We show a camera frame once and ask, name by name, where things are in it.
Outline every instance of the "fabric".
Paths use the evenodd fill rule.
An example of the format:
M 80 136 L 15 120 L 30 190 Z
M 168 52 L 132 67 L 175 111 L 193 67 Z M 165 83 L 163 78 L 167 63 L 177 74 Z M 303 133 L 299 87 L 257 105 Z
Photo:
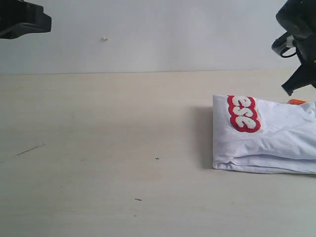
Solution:
M 316 105 L 213 96 L 213 166 L 255 173 L 316 173 Z

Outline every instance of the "folded shirt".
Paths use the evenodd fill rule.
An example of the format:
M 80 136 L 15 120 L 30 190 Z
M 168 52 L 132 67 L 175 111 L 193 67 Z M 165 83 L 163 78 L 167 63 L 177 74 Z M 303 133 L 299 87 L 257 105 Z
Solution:
M 213 167 L 316 173 L 316 105 L 213 96 Z

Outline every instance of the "white wall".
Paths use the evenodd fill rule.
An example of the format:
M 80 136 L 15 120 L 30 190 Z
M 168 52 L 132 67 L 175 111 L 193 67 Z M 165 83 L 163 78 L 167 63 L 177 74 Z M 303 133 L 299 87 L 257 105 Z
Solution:
M 0 74 L 159 72 L 298 65 L 271 51 L 286 0 L 33 0 L 52 32 L 0 40 Z M 102 42 L 101 37 L 109 38 Z

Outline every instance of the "robotic claw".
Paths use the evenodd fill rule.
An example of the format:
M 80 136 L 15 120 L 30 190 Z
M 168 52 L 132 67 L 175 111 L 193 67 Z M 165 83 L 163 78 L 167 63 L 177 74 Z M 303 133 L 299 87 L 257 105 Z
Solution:
M 282 85 L 288 95 L 293 91 L 312 85 L 316 88 L 316 1 L 288 0 L 276 15 L 286 33 L 278 38 L 272 49 L 281 57 L 297 55 L 301 66 Z M 295 53 L 284 55 L 290 48 Z

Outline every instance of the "orange object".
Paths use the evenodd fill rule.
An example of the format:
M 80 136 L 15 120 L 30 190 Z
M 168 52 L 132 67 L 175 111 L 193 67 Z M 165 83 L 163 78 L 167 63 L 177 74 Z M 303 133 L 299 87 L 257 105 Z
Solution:
M 301 105 L 301 104 L 304 104 L 304 103 L 307 103 L 307 101 L 298 100 L 298 99 L 291 99 L 291 100 L 288 101 L 288 104 L 290 104 L 290 105 Z

